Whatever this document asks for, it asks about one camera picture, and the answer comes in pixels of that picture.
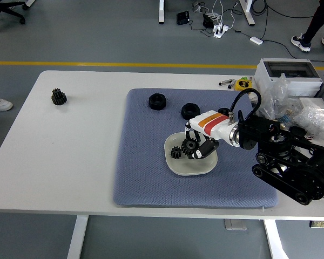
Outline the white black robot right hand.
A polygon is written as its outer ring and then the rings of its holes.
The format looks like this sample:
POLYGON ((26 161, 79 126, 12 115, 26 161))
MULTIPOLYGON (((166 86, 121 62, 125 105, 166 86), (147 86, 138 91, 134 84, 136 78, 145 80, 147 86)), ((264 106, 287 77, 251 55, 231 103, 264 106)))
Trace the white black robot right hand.
POLYGON ((218 148, 221 139, 238 147, 238 123, 232 116, 211 110, 186 123, 181 150, 189 159, 203 159, 218 148))

